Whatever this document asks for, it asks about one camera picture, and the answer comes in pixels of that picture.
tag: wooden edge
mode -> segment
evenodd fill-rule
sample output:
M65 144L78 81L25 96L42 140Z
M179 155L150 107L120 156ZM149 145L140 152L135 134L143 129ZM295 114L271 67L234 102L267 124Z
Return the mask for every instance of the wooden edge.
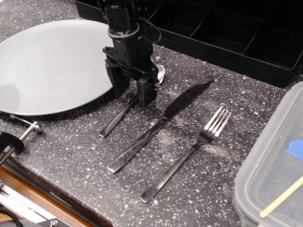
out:
M41 208L55 215L60 220L72 227L93 227L89 222L71 212L69 209L40 192L29 183L11 173L4 167L0 167L0 180L2 183L31 200ZM10 217L0 215L0 221L11 220Z

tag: wooden stick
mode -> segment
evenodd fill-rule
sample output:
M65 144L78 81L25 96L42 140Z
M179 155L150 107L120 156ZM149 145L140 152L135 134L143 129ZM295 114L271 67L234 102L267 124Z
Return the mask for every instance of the wooden stick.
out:
M284 200L286 200L295 190L297 190L303 184L303 176L297 180L292 186L290 186L282 195L280 195L275 201L273 201L268 207L266 207L261 213L260 217L265 218L270 212L277 208Z

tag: spoon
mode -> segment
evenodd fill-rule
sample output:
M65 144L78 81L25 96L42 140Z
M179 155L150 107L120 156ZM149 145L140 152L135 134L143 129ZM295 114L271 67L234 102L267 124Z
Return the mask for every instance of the spoon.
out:
M164 79L165 69L161 65L157 65L158 72L158 85L160 85ZM99 132L99 136L105 138L109 133L119 124L124 115L127 113L129 108L134 105L135 101L138 99L138 95L135 95L128 103L123 107L123 109L117 113L117 115Z

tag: robotic arm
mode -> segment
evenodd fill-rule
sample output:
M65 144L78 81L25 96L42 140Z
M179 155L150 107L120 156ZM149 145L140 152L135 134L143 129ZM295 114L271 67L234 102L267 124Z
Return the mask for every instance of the robotic arm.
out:
M158 69L151 61L152 44L161 39L160 31L147 19L146 0L98 0L108 22L108 35L114 47L105 47L108 76L117 94L129 86L130 78L137 81L141 106L157 97ZM152 28L160 36L152 41Z

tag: plastic container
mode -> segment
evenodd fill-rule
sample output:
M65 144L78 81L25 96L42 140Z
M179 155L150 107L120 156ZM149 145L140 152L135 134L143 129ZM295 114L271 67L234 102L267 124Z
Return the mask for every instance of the plastic container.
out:
M302 0L148 0L159 44L286 87L303 56ZM81 17L106 23L96 0L76 0Z
M259 215L302 176L303 82L299 82L287 92L237 174L233 199L242 226L303 226L303 185L267 217Z

